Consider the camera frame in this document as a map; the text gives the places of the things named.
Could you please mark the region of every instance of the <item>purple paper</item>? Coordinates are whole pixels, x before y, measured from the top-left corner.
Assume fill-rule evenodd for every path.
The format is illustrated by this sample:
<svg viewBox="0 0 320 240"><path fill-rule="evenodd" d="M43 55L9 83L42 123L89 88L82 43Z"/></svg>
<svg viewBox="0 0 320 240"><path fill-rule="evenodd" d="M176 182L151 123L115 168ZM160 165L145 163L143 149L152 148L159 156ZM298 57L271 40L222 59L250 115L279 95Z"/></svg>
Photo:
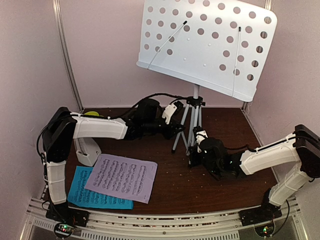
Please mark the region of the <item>purple paper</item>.
<svg viewBox="0 0 320 240"><path fill-rule="evenodd" d="M152 161L101 154L84 188L147 204L157 167L158 164Z"/></svg>

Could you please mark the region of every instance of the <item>blue paper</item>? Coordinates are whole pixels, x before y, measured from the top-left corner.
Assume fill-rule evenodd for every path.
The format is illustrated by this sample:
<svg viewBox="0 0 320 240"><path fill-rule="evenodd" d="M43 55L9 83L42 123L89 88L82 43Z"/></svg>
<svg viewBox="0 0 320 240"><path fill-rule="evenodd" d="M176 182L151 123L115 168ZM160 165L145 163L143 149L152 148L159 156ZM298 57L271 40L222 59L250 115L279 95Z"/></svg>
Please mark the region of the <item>blue paper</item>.
<svg viewBox="0 0 320 240"><path fill-rule="evenodd" d="M68 201L83 208L95 209L133 209L132 200L121 199L113 196L100 194L85 189L87 180L94 168L77 166L71 188L68 195Z"/></svg>

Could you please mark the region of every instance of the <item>white wall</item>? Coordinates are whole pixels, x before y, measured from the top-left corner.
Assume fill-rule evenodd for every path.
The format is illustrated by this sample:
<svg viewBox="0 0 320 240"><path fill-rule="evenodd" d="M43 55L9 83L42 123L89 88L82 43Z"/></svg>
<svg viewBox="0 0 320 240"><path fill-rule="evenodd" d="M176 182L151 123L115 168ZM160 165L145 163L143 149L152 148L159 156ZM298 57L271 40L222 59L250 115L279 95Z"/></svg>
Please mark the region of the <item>white wall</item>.
<svg viewBox="0 0 320 240"><path fill-rule="evenodd" d="M278 27L250 107L249 118L264 144L304 124L320 135L320 2L275 0ZM276 167L281 178L291 165ZM312 240L319 239L320 180L297 194Z"/></svg>
<svg viewBox="0 0 320 240"><path fill-rule="evenodd" d="M76 110L51 0L0 1L0 239L17 239L43 190L41 128L60 106Z"/></svg>
<svg viewBox="0 0 320 240"><path fill-rule="evenodd" d="M61 1L71 63L85 107L129 107L144 96L161 92L193 94L192 83L136 66L144 2ZM245 2L264 6L263 0ZM243 104L205 88L200 95L210 107L239 108ZM162 104L171 101L160 99Z"/></svg>

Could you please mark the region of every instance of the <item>robotic arm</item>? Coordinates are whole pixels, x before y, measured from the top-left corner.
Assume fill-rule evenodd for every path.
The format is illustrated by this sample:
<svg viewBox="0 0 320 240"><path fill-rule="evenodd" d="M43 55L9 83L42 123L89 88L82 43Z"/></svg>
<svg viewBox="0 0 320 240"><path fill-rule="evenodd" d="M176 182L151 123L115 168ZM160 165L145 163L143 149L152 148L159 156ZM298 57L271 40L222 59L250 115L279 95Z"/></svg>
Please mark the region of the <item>robotic arm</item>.
<svg viewBox="0 0 320 240"><path fill-rule="evenodd" d="M296 162L282 181L265 192L260 207L239 212L243 226L281 217L280 206L305 183L320 178L320 138L304 125L297 125L294 133L277 142L256 149L246 146L248 150L234 154L228 154L222 141L208 137L203 129L195 128L194 133L196 144L189 149L189 165L204 165L217 180Z"/></svg>
<svg viewBox="0 0 320 240"><path fill-rule="evenodd" d="M79 161L93 166L101 150L92 138L134 140L159 133L165 139L170 139L185 129L171 118L182 107L178 101L162 111L158 101L148 98L140 102L136 111L128 117L116 119L83 115L70 112L66 107L59 108L42 134L42 161L50 195L47 218L70 226L85 226L87 223L88 212L68 208L65 165L73 140Z"/></svg>

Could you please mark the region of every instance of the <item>wooden floor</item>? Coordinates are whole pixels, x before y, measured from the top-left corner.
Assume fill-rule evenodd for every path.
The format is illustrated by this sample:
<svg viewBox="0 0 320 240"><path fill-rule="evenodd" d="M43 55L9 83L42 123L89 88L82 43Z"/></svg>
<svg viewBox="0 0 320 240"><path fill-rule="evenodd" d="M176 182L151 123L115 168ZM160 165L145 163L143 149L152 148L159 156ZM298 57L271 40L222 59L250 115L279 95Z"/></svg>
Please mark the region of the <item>wooden floor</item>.
<svg viewBox="0 0 320 240"><path fill-rule="evenodd" d="M97 111L103 116L115 116L124 109ZM259 146L240 109L203 108L202 125L209 136L221 139L226 147L236 148L245 144L249 144L252 148ZM251 207L261 204L264 192L277 183L270 168L245 178L221 181L214 180L202 166L190 169L182 139L175 154L171 153L174 139L165 140L162 135L148 136L134 141L104 138L96 139L96 142L101 147L102 153L158 163L149 204L134 202L133 210L108 210L108 212L166 215ZM75 149L72 148L66 165L67 192L76 166L81 166L81 163L78 162Z"/></svg>

